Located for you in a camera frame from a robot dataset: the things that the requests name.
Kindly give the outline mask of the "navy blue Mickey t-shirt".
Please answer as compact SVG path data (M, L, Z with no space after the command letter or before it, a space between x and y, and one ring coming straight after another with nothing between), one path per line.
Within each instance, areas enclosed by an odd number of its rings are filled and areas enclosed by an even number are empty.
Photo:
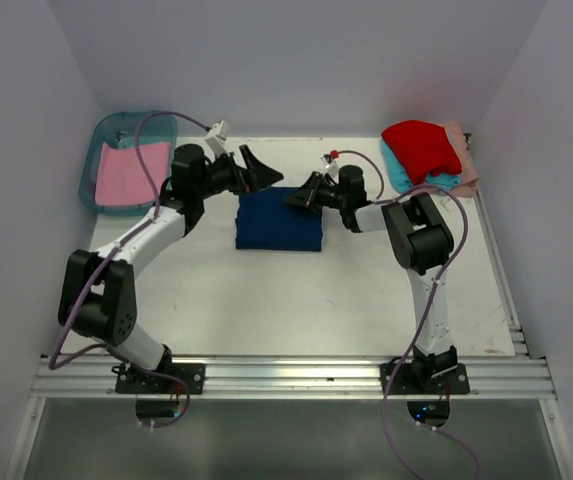
M270 187L239 197L235 219L237 250L322 251L322 215L291 206L296 187Z

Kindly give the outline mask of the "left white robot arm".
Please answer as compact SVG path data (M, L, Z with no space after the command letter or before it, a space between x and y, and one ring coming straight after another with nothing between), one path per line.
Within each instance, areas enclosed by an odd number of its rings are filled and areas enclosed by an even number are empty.
M259 192L283 180L248 146L241 146L240 153L244 163L237 165L231 153L210 160L197 144L178 147L170 176L155 187L156 201L142 220L98 250L76 250L69 256L58 309L58 348L75 332L139 368L138 379L151 392L171 386L169 348L138 324L135 281L159 254L195 228L206 199L222 192Z

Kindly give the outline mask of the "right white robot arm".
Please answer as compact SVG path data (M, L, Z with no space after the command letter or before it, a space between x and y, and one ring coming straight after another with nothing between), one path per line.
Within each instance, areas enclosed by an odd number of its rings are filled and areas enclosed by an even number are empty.
M381 365L382 387L397 395L435 394L456 373L458 355L450 333L444 271L455 241L431 196L371 201L362 169L348 165L339 169L336 181L312 173L285 203L315 213L334 209L353 233L387 233L394 257L408 275L416 332L406 356Z

